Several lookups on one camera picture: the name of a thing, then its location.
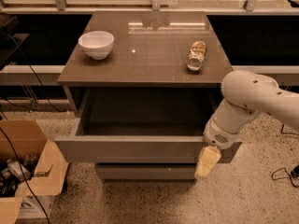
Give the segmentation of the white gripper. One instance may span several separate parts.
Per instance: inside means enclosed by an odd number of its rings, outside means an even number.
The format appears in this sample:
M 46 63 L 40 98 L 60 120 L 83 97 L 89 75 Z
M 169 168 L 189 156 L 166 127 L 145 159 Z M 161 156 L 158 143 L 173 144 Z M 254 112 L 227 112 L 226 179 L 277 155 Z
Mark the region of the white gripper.
M 194 177 L 207 177 L 221 158 L 220 149 L 231 147 L 245 125 L 259 114 L 259 111 L 232 105 L 222 99 L 204 129 L 204 137 L 209 146 L 201 150 Z

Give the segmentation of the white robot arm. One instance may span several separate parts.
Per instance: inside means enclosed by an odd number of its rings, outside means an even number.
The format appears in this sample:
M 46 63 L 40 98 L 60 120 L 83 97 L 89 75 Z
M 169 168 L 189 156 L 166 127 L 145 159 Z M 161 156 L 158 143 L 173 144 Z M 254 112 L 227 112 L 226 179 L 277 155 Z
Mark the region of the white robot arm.
M 204 129 L 207 143 L 199 155 L 194 177 L 207 177 L 221 150 L 236 142 L 245 125 L 261 112 L 299 130 L 299 94 L 282 90 L 271 77 L 236 70 L 221 83 L 223 99 Z

